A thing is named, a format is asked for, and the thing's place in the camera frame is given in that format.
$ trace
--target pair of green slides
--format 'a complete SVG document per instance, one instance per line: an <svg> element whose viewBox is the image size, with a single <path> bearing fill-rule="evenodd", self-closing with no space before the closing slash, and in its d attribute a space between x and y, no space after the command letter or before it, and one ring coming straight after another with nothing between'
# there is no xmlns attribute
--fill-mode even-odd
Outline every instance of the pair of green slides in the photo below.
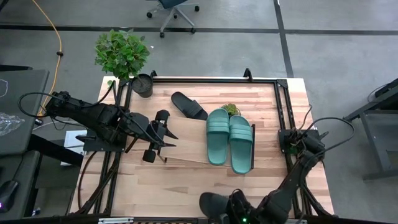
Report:
<svg viewBox="0 0 398 224"><path fill-rule="evenodd" d="M210 164L226 162L228 143L231 148L231 167L237 174L251 169L253 133L249 122L242 116L231 118L224 109L211 112L206 121L207 152Z"/></svg>

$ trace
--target potted plant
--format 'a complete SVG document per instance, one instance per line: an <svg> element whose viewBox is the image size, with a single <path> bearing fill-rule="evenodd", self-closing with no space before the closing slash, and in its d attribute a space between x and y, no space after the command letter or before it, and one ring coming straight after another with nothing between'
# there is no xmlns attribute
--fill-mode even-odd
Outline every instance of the potted plant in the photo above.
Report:
<svg viewBox="0 0 398 224"><path fill-rule="evenodd" d="M102 71L112 72L118 79L128 80L130 75L134 76L132 89L147 98L152 95L154 83L149 75L139 74L149 56L144 39L123 30L101 34L96 41L95 64L102 65Z"/></svg>
<svg viewBox="0 0 398 224"><path fill-rule="evenodd" d="M236 107L235 104L228 103L221 108L225 109L228 112L229 117L232 117L234 115L241 115L240 110Z"/></svg>

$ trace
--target plastic bag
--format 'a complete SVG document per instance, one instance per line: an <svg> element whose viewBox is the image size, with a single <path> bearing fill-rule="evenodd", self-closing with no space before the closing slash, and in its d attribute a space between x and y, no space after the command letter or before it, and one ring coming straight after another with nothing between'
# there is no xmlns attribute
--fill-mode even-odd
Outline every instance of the plastic bag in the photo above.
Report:
<svg viewBox="0 0 398 224"><path fill-rule="evenodd" d="M18 116L0 112L0 136L17 129L23 122L25 122L25 120L20 119Z"/></svg>

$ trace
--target wooden tabletop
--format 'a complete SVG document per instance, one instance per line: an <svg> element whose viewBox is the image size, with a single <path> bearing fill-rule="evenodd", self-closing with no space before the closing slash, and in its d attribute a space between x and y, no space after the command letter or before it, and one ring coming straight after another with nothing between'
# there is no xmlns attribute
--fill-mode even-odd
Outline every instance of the wooden tabletop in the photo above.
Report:
<svg viewBox="0 0 398 224"><path fill-rule="evenodd" d="M115 78L104 77L99 98L108 89L109 80ZM295 123L300 126L309 109L304 81L301 78L288 78L287 82ZM138 140L128 154L122 155L112 216L203 217L198 204L201 193L229 195L236 188L242 189L248 200L256 207L265 195L278 188L287 174L285 159L277 141L277 131L280 127L274 87L270 84L253 83L155 83L154 94L150 98L141 98L133 93L130 110L142 113L150 120L155 118L159 110L168 110L171 118L184 118L170 99L176 91L197 100L208 113L226 103L236 104L242 116L251 124L256 124L254 169L246 175L238 175L228 166L213 166L203 159L198 159L195 153L181 156L168 155L166 164L159 158L151 164L142 161L142 155L149 143ZM285 111L282 90L280 94ZM112 94L104 103L114 103ZM312 117L309 114L306 126L311 122ZM167 155L166 147L162 150L162 155L165 154ZM98 185L103 157L103 152L97 153L84 174L81 188L83 203ZM311 170L307 176L307 184L325 210L333 213L325 171L321 163ZM103 207L108 188L104 192ZM70 211L76 210L78 210L77 194L73 198Z"/></svg>

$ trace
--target small plant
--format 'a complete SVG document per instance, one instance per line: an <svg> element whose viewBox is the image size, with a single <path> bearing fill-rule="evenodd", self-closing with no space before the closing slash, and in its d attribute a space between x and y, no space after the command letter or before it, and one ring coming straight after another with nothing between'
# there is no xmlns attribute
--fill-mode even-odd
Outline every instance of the small plant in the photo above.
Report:
<svg viewBox="0 0 398 224"><path fill-rule="evenodd" d="M149 56L142 43L144 39L144 36L138 38L123 30L111 30L109 36L101 34L96 41L95 64L102 65L102 71L112 72L118 79L128 80L129 75L133 75L140 80L138 73Z"/></svg>
<svg viewBox="0 0 398 224"><path fill-rule="evenodd" d="M228 112L229 116L240 115L241 112L236 107L235 104L228 103L227 105L222 106L221 108L225 109Z"/></svg>

